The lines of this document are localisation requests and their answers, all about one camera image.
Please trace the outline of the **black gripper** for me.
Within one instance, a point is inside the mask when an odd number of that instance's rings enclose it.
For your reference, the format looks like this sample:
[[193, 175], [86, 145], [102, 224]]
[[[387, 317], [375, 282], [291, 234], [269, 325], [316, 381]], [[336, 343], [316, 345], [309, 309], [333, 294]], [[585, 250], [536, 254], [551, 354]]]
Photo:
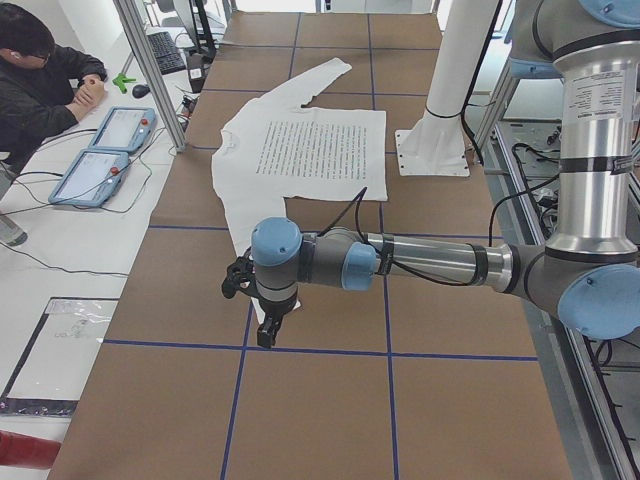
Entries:
[[259, 304], [264, 311], [264, 320], [257, 330], [257, 345], [261, 348], [273, 348], [283, 317], [294, 310], [298, 300], [298, 289], [293, 288], [277, 293], [258, 292]]

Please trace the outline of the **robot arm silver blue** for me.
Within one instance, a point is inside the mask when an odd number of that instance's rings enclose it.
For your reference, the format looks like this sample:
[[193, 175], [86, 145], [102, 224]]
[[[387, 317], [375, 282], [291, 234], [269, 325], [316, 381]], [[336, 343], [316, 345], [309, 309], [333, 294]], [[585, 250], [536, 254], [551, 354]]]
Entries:
[[541, 246], [412, 240], [333, 228], [302, 234], [282, 217], [254, 229], [251, 293], [265, 318], [257, 342], [275, 344], [302, 283], [367, 289], [377, 275], [486, 285], [524, 298], [600, 340], [639, 325], [637, 246], [626, 235], [628, 175], [639, 69], [635, 1], [520, 1], [512, 23], [517, 74], [548, 65], [564, 81], [557, 223]]

